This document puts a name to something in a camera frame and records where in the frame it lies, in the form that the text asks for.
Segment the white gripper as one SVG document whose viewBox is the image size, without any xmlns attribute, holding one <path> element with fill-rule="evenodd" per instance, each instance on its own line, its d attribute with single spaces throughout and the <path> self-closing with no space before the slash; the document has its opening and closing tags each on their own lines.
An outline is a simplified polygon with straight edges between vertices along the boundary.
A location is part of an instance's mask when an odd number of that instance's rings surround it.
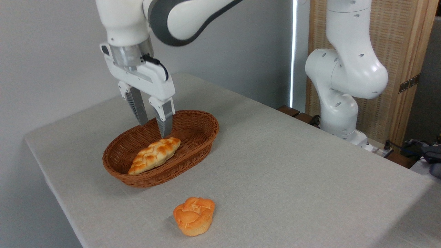
<svg viewBox="0 0 441 248">
<path fill-rule="evenodd" d="M 130 71 L 115 65 L 111 56 L 105 54 L 104 58 L 111 74 L 120 80 L 118 83 L 120 93 L 131 107 L 139 124 L 142 126 L 148 122 L 140 92 L 142 91 L 153 96 L 148 101 L 154 108 L 161 138 L 170 135 L 172 117 L 175 114 L 172 99 L 175 94 L 175 87 L 172 78 L 167 74 L 164 67 L 158 63 L 147 61 L 137 66 L 136 71 Z"/>
</svg>

